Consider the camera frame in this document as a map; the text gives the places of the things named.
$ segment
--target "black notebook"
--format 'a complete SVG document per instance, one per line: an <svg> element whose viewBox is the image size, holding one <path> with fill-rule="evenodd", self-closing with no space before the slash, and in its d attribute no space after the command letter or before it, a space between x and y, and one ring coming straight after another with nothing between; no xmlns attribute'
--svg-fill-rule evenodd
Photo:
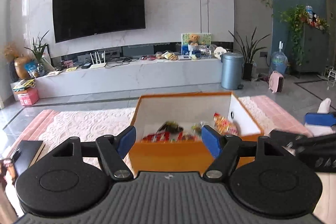
<svg viewBox="0 0 336 224"><path fill-rule="evenodd" d="M44 145L43 141L21 141L19 143L12 155L18 176L36 162Z"/></svg>

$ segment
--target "pink box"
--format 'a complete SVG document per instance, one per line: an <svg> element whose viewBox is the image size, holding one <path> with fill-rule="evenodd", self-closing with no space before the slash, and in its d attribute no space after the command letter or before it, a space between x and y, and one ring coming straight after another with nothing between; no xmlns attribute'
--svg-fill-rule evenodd
<svg viewBox="0 0 336 224"><path fill-rule="evenodd" d="M27 89L27 93L18 94L17 97L19 98L21 105L23 106L31 106L39 100L37 89L33 88Z"/></svg>

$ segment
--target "white router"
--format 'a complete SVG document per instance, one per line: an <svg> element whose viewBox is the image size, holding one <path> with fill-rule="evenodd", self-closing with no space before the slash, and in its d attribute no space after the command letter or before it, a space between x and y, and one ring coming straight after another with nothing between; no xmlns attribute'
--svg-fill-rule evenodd
<svg viewBox="0 0 336 224"><path fill-rule="evenodd" d="M92 65L91 65L90 69L104 68L106 66L105 51L104 51L104 63L101 62L98 52L94 52L94 54L95 54L95 57L96 57L96 63L93 61L92 54L90 53L91 60L92 60Z"/></svg>

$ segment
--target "logo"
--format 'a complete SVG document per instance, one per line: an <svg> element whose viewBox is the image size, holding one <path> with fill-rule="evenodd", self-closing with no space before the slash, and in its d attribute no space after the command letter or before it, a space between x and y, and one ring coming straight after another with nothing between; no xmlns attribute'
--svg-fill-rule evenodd
<svg viewBox="0 0 336 224"><path fill-rule="evenodd" d="M169 174L169 175L166 175L165 176L165 178L167 179L167 180L170 180L170 179L172 179L174 176L172 175L172 174Z"/></svg>

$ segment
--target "pink heater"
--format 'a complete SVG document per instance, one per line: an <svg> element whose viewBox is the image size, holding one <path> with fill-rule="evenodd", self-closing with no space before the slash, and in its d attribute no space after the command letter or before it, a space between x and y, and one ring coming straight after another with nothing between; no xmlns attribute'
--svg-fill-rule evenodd
<svg viewBox="0 0 336 224"><path fill-rule="evenodd" d="M281 92L284 85L284 77L281 73L273 71L269 77L268 85L269 89L272 90L273 93Z"/></svg>

